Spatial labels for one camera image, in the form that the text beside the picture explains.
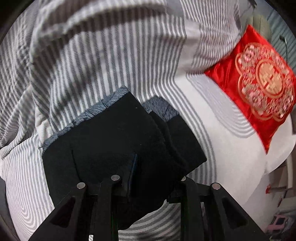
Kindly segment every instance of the silver screw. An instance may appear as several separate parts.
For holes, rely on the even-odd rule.
[[[120,176],[118,176],[118,175],[113,175],[112,177],[111,177],[111,180],[112,181],[117,181],[117,180],[119,180],[120,179]]]
[[[213,183],[212,184],[212,187],[215,189],[215,190],[219,190],[221,188],[221,185],[219,183]]]
[[[85,183],[78,183],[78,184],[77,184],[77,188],[78,188],[78,189],[85,188]]]

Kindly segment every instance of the folded black clothing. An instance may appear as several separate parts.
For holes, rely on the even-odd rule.
[[[179,115],[166,123],[153,111],[148,114],[131,93],[57,138],[43,153],[55,206],[78,182],[96,194],[95,187],[104,178],[136,163],[131,183],[124,184],[129,201],[120,204],[119,229],[160,208],[175,181],[204,161],[195,136]]]

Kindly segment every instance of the striped bed sheet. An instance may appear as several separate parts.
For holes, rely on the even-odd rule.
[[[20,240],[54,209],[42,144],[121,86],[141,103],[161,96],[178,110],[207,156],[188,176],[218,181],[244,204],[267,161],[283,162],[295,137],[288,118],[265,155],[244,116],[201,74],[241,33],[235,0],[35,0],[0,45],[0,177]],[[180,206],[165,202],[119,239],[177,240],[179,224]]]

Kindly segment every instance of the red satin cushion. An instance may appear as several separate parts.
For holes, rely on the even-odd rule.
[[[267,153],[295,104],[296,78],[285,60],[249,25],[232,53],[205,74],[245,115]]]

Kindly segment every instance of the embroidered floral pattern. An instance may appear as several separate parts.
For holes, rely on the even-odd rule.
[[[290,72],[282,58],[269,46],[249,43],[235,59],[240,73],[238,92],[261,120],[281,121],[295,98]]]

